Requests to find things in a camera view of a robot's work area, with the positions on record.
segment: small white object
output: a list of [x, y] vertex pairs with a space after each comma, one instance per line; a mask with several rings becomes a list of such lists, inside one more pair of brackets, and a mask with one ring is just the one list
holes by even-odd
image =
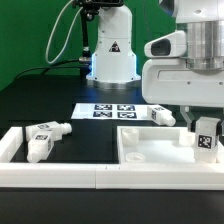
[[[162, 40], [168, 40], [171, 45], [171, 51], [170, 54], [167, 56], [155, 56], [152, 54], [152, 45], [162, 41]], [[144, 51], [145, 55], [150, 58], [164, 58], [164, 57], [181, 57], [183, 56], [187, 51], [187, 45], [186, 45], [186, 33], [184, 31], [175, 31], [171, 34], [168, 34], [166, 36], [160, 37], [156, 40], [150, 41], [145, 45]]]
[[22, 143], [22, 128], [11, 127], [0, 141], [0, 163], [9, 163]]
[[186, 129], [180, 130], [180, 136], [179, 136], [179, 144], [181, 146], [187, 146], [191, 147], [195, 143], [195, 133], [189, 132]]
[[124, 145], [137, 145], [139, 142], [139, 130], [136, 128], [124, 128], [122, 130], [122, 141]]
[[196, 161], [216, 163], [218, 155], [217, 124], [220, 119], [200, 117], [196, 122], [196, 144], [194, 156]]
[[28, 143], [27, 160], [30, 163], [46, 160], [53, 146], [52, 131], [38, 131]]
[[145, 156], [138, 152], [131, 152], [126, 154], [126, 161], [130, 163], [143, 163], [145, 162]]
[[147, 107], [147, 116], [158, 125], [174, 126], [176, 123], [175, 118], [172, 116], [172, 111], [160, 105], [149, 105]]
[[43, 124], [37, 124], [32, 126], [26, 127], [26, 140], [27, 142], [30, 141], [30, 139], [41, 130], [52, 130], [52, 137], [53, 141], [58, 141], [62, 139], [62, 135], [66, 135], [68, 133], [72, 132], [72, 127], [68, 123], [59, 124], [56, 121], [43, 123]]

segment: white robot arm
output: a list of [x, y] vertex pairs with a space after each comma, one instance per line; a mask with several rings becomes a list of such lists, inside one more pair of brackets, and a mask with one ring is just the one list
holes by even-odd
[[215, 161], [221, 120], [193, 121], [189, 106], [224, 108], [224, 0], [159, 0], [176, 31], [145, 46], [142, 94], [148, 103], [180, 105], [196, 132], [195, 158]]

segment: black table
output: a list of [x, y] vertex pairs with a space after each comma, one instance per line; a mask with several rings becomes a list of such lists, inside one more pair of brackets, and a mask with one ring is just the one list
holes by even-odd
[[[76, 103], [145, 102], [140, 88], [111, 91], [88, 87], [74, 76], [26, 76], [0, 92], [0, 136], [11, 126], [70, 122], [73, 132], [57, 142], [46, 162], [114, 164], [118, 163], [117, 126], [155, 125], [150, 121], [71, 120]], [[65, 147], [76, 150], [65, 154]], [[12, 162], [27, 162], [26, 150], [26, 144], [22, 145]], [[1, 188], [0, 223], [221, 224], [224, 193]]]

